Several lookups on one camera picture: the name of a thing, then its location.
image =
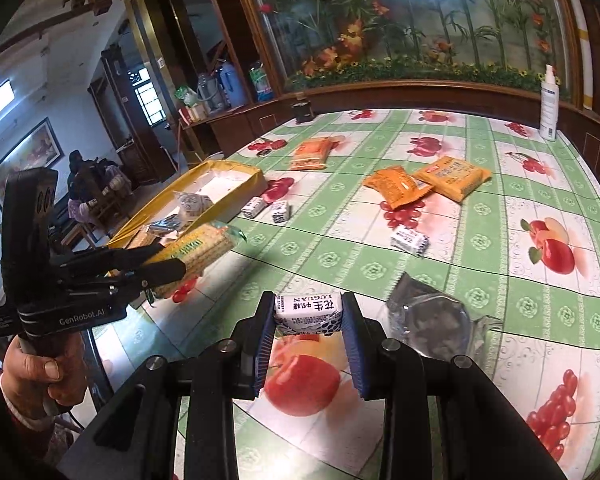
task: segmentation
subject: person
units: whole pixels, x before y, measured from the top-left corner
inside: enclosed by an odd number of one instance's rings
[[[96,223],[90,217],[90,208],[94,205],[95,197],[78,177],[80,169],[87,165],[98,188],[107,194],[110,190],[126,196],[131,193],[131,181],[120,171],[118,165],[107,158],[101,160],[84,160],[79,150],[69,153],[69,177],[66,180],[69,200],[67,209],[69,217],[82,223]]]
[[[15,336],[7,348],[0,389],[16,429],[27,449],[37,458],[55,465],[73,442],[71,433],[55,425],[45,413],[46,394],[63,406],[80,404],[87,389],[84,343],[74,332],[64,339],[55,358],[26,354]]]

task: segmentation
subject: white candy wrapper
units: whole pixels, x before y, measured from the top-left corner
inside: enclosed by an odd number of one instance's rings
[[[267,203],[259,196],[254,196],[242,208],[245,218],[254,219],[267,206]]]
[[[183,222],[195,220],[214,204],[206,195],[183,191],[174,191],[174,193],[178,199],[178,206],[180,206],[178,216]]]
[[[274,318],[283,335],[331,335],[342,325],[342,297],[337,292],[276,296]]]
[[[276,200],[271,206],[271,218],[274,224],[289,220],[289,202]]]
[[[391,234],[391,245],[408,253],[422,256],[429,247],[429,237],[404,225],[398,226]]]

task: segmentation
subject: human hand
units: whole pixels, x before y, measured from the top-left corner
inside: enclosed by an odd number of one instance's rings
[[[84,343],[77,332],[66,336],[62,355],[55,358],[24,353],[16,336],[4,357],[2,392],[21,415],[34,420],[46,416],[45,392],[63,406],[79,404],[87,388],[83,355]]]

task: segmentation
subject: water jug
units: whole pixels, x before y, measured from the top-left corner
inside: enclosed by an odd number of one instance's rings
[[[247,104],[247,95],[244,92],[244,88],[238,79],[238,74],[235,71],[235,66],[225,61],[219,70],[220,82],[224,87],[226,96],[229,99],[229,106],[235,108]]]
[[[226,108],[220,83],[213,75],[198,74],[198,99],[205,105],[209,115],[220,113]]]

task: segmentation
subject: black container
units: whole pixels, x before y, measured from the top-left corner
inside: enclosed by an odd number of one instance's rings
[[[311,110],[311,101],[302,101],[291,105],[291,107],[294,110],[294,117],[296,118],[296,123],[307,123],[315,119],[314,111]]]

